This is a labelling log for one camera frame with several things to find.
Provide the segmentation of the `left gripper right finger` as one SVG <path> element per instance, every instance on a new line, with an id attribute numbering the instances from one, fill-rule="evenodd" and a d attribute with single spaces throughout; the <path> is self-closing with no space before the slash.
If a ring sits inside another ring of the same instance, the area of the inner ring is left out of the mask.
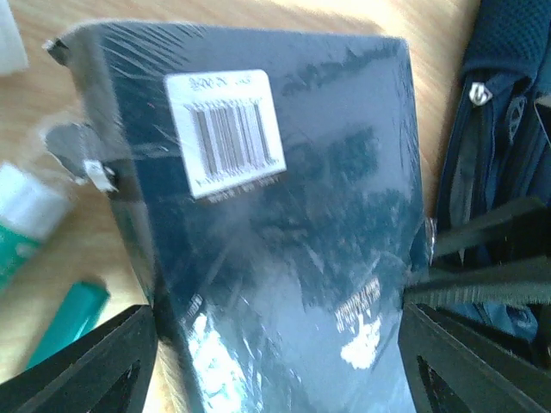
<path id="1" fill-rule="evenodd" d="M 399 350 L 418 412 L 548 412 L 546 355 L 447 310 L 407 305 Z"/>

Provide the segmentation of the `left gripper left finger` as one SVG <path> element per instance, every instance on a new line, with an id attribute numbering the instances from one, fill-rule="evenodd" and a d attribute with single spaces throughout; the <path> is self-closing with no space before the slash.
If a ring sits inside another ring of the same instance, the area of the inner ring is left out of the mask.
<path id="1" fill-rule="evenodd" d="M 152 308 L 132 305 L 1 384 L 2 412 L 141 412 L 158 339 Z"/>

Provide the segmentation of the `navy blue backpack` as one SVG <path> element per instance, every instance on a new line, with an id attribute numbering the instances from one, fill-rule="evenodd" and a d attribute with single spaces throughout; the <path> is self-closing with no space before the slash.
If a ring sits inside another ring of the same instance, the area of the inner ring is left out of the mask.
<path id="1" fill-rule="evenodd" d="M 550 4 L 483 1 L 425 278 L 407 305 L 447 310 L 524 339 L 550 367 Z"/>

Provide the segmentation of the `dark blue notebook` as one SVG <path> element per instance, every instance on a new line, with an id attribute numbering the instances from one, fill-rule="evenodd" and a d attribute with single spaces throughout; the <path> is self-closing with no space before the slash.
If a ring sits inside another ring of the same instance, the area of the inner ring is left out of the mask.
<path id="1" fill-rule="evenodd" d="M 84 118 L 48 147 L 109 202 L 178 412 L 412 412 L 428 267 L 404 39 L 96 21 L 45 45 Z"/>

